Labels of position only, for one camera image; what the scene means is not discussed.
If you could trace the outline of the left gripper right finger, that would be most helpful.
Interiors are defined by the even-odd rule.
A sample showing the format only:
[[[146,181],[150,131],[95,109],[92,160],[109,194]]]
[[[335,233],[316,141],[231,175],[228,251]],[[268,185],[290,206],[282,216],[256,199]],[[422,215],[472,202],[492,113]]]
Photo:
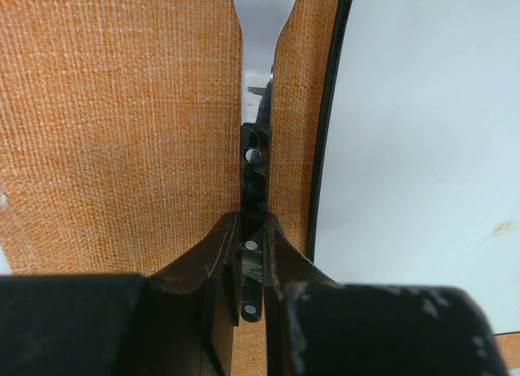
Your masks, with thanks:
[[[270,375],[505,375],[483,311],[456,287],[339,284],[264,227]]]

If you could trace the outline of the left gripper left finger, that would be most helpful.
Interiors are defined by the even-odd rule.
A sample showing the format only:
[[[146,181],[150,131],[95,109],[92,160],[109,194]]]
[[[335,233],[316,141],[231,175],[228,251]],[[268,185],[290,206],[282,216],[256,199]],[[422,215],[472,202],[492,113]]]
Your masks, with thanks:
[[[159,272],[1,278],[4,375],[228,375],[238,216]]]

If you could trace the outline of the white square plate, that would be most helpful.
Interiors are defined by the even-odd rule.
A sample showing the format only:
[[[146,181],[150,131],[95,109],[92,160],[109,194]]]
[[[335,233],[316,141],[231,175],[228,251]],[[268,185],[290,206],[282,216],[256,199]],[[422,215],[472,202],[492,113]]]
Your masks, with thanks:
[[[308,253],[519,329],[519,0],[339,0]]]

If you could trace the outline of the orange cloth napkin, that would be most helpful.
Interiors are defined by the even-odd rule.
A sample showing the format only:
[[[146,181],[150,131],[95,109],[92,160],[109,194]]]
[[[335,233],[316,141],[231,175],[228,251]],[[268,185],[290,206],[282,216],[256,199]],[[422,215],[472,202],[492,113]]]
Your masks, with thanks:
[[[275,52],[267,217],[313,264],[338,1],[297,0]],[[1,0],[1,278],[149,277],[235,213],[228,375],[270,375],[264,280],[260,321],[241,316],[241,63],[233,0]],[[509,374],[519,329],[497,334],[485,317]]]

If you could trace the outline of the silver fork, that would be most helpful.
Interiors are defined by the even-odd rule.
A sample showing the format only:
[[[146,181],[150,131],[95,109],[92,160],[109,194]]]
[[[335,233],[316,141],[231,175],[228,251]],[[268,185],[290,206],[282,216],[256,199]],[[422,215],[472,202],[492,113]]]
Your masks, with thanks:
[[[240,314],[262,317],[264,226],[271,163],[275,52],[297,0],[233,0],[240,25]]]

